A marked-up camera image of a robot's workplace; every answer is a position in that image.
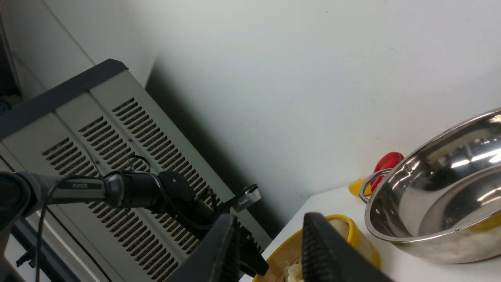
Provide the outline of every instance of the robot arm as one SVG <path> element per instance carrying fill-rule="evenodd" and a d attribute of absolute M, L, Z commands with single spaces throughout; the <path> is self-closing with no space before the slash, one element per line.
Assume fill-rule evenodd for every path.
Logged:
<path fill-rule="evenodd" d="M 141 207 L 156 213 L 166 212 L 202 240 L 221 213 L 229 211 L 229 206 L 242 208 L 248 205 L 248 201 L 253 201 L 249 193 L 255 196 L 256 192 L 256 186 L 244 189 L 241 195 L 223 203 L 221 210 L 214 213 L 196 196 L 186 179 L 173 171 L 158 175 L 118 171 L 103 178 L 0 172 L 0 247 L 7 244 L 16 220 L 42 209 L 46 203 L 90 201 L 103 201 L 114 208 Z M 0 251 L 3 258 L 4 250 L 0 248 Z M 242 271 L 252 276 L 266 273 L 268 264 L 252 242 L 241 240 L 240 253 Z"/>

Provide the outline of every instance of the white table surface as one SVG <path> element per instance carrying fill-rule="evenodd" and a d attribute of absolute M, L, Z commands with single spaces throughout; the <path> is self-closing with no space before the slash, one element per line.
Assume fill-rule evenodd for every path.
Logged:
<path fill-rule="evenodd" d="M 395 281 L 501 281 L 501 257 L 465 264 L 427 262 L 372 236 L 365 227 L 364 210 L 365 204 L 351 195 L 346 187 L 314 195 L 266 248 L 263 257 L 268 258 L 283 241 L 303 227 L 305 213 L 344 214 L 353 219 L 362 233 L 371 240 L 381 255 L 381 270 Z M 252 278 L 247 275 L 240 279 L 240 282 L 251 281 Z"/>

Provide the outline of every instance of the vent grille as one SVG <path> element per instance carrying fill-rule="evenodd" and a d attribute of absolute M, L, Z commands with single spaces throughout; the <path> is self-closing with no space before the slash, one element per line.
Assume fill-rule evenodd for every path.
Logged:
<path fill-rule="evenodd" d="M 94 147 L 112 170 L 149 171 L 144 161 L 130 159 L 134 152 L 104 117 L 83 127 L 79 133 Z"/>
<path fill-rule="evenodd" d="M 203 194 L 202 200 L 208 206 L 211 206 L 210 194 L 208 193 L 209 185 L 134 98 L 120 104 L 112 112 L 123 123 L 129 133 L 138 139 L 141 146 L 145 148 L 157 165 L 164 170 L 173 170 L 183 175 L 195 193 L 197 195 Z M 217 194 L 216 202 L 218 205 L 221 203 L 221 199 Z M 174 237 L 174 240 L 178 242 L 186 254 L 192 253 L 199 244 L 191 232 L 184 229 L 168 215 L 159 214 L 155 215 L 155 218 Z M 260 250 L 261 247 L 256 243 L 256 240 L 252 235 L 249 236 Z"/>
<path fill-rule="evenodd" d="M 94 141 L 94 147 L 102 147 L 100 155 L 109 155 L 107 164 L 124 169 L 129 164 L 125 164 L 124 156 L 128 155 L 122 147 L 114 146 L 118 140 L 111 126 L 104 118 L 99 118 L 88 126 L 80 130 L 80 133 L 87 138 L 87 141 Z M 76 147 L 75 143 L 66 138 L 57 143 L 42 155 L 61 175 L 85 175 L 97 176 L 93 164 Z M 142 167 L 143 163 L 135 161 L 135 167 Z M 103 202 L 92 202 L 88 208 L 96 215 L 106 228 L 113 234 L 117 241 L 122 243 L 127 252 L 134 257 L 134 260 L 155 282 L 165 280 L 178 266 L 178 262 L 172 257 L 170 252 L 155 238 L 144 222 L 139 219 L 135 212 L 129 208 L 114 209 Z"/>
<path fill-rule="evenodd" d="M 86 156 L 78 150 L 77 146 L 69 138 L 62 140 L 50 149 L 42 153 L 51 166 L 60 175 L 86 175 L 97 176 L 98 172 L 87 159 Z"/>

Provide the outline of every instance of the red object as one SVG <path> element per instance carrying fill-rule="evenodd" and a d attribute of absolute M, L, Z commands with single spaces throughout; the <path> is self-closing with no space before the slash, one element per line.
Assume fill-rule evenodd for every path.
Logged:
<path fill-rule="evenodd" d="M 397 166 L 397 164 L 404 159 L 404 156 L 399 152 L 389 152 L 384 157 L 382 157 L 376 164 L 374 172 L 383 169 L 392 169 Z M 371 192 L 374 192 L 376 187 L 379 185 L 384 176 L 378 177 L 371 181 Z"/>

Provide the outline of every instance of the electrical equipment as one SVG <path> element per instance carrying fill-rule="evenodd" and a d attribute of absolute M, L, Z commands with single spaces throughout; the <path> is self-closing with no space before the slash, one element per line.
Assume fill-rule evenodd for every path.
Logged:
<path fill-rule="evenodd" d="M 6 113 L 0 118 L 0 140 L 4 162 L 20 171 L 97 176 L 90 158 L 103 174 L 131 165 L 147 169 L 141 159 L 132 164 L 127 161 L 135 154 L 150 162 L 152 173 L 174 170 L 184 175 L 197 194 L 206 195 L 203 200 L 209 206 L 210 197 L 205 193 L 209 187 L 218 203 L 233 197 L 127 68 L 115 60 Z M 102 202 L 89 202 L 58 205 L 53 211 L 113 281 L 163 281 L 199 243 L 174 218 L 142 208 L 113 209 Z M 270 243 L 248 211 L 236 215 L 258 248 Z M 36 224 L 36 217 L 30 222 Z M 61 244 L 71 245 L 65 240 Z"/>

